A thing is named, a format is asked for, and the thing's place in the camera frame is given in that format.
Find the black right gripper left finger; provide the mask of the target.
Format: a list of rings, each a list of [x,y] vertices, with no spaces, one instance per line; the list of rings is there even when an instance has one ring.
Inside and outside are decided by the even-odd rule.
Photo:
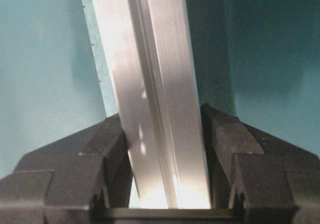
[[[0,181],[3,224],[89,224],[126,208],[132,169],[119,116],[25,154]]]

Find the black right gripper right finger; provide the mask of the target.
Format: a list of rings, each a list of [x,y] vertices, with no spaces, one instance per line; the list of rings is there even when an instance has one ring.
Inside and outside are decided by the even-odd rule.
[[[214,208],[246,224],[317,224],[320,160],[208,104],[200,109]]]

